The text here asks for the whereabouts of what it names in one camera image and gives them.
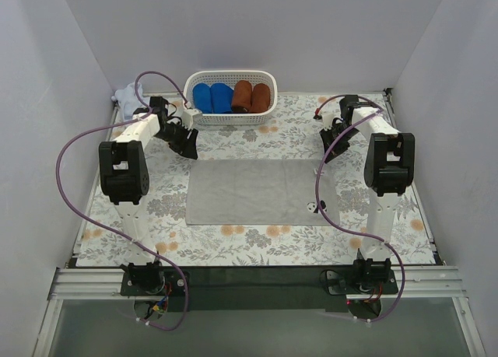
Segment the grey panda towel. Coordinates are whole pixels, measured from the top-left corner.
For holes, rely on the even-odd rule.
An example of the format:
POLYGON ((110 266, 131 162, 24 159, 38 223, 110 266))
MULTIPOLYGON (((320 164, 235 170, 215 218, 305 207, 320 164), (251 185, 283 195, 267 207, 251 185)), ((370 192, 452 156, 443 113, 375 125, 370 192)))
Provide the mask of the grey panda towel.
POLYGON ((218 159, 191 166, 186 202, 189 225, 327 226, 322 207, 340 222, 334 172, 312 159, 218 159))

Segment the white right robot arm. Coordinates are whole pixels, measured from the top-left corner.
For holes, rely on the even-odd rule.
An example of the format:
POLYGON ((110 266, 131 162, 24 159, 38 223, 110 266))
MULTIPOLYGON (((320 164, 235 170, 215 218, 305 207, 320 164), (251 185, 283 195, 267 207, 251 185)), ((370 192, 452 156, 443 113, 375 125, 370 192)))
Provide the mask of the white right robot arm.
POLYGON ((357 134, 368 141, 363 179, 369 191, 366 231, 360 239, 356 259, 344 268, 327 270, 324 282, 332 295, 361 294, 372 301, 382 293, 395 294, 398 286, 391 259, 398 257, 390 244, 395 213, 402 195, 414 178, 415 144, 413 134, 403 133, 383 117, 375 102, 357 95, 338 95, 340 115, 317 108, 324 146, 321 164, 343 154, 357 134))

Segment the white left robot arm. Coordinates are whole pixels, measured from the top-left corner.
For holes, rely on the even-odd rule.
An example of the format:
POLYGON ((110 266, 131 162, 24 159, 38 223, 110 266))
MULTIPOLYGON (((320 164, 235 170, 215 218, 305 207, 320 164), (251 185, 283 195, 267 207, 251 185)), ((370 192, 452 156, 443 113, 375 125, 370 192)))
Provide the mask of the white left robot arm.
POLYGON ((176 154, 197 159, 195 117, 202 113, 185 104, 181 110, 164 98, 153 96, 152 110, 139 108, 133 122, 115 140, 101 142, 98 148, 100 187, 116 208, 124 235, 135 245, 122 265, 131 284, 150 295, 160 293, 166 284, 160 259, 152 241, 146 217, 146 196, 150 177, 145 148, 153 138, 165 141, 176 154))

